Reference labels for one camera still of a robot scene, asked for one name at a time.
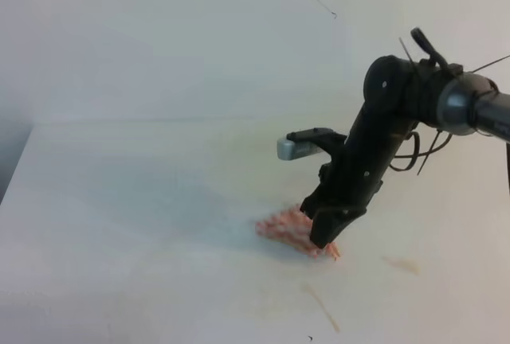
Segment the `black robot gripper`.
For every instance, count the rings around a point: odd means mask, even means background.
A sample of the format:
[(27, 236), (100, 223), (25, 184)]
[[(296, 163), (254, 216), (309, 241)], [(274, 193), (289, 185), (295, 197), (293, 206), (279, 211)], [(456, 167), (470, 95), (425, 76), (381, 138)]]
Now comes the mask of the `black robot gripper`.
[(399, 147), (418, 124), (418, 99), (436, 71), (426, 59), (380, 57), (367, 71), (364, 103), (348, 135), (328, 128), (299, 133), (300, 144), (319, 147), (331, 157), (320, 169), (320, 184), (300, 207), (313, 217), (309, 237), (317, 248), (326, 248), (366, 213)]

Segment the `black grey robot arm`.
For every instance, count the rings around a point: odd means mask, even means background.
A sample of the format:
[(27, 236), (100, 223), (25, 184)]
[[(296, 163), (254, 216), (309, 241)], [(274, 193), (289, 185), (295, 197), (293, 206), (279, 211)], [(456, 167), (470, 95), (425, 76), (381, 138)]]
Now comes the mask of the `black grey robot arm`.
[(348, 135), (306, 134), (331, 156), (320, 170), (320, 184), (300, 207), (312, 220), (310, 240), (318, 248), (364, 215), (398, 149), (419, 123), (451, 135), (484, 131), (509, 140), (509, 96), (493, 80), (447, 62), (419, 28), (410, 34), (428, 58), (414, 62), (389, 55), (374, 61)]

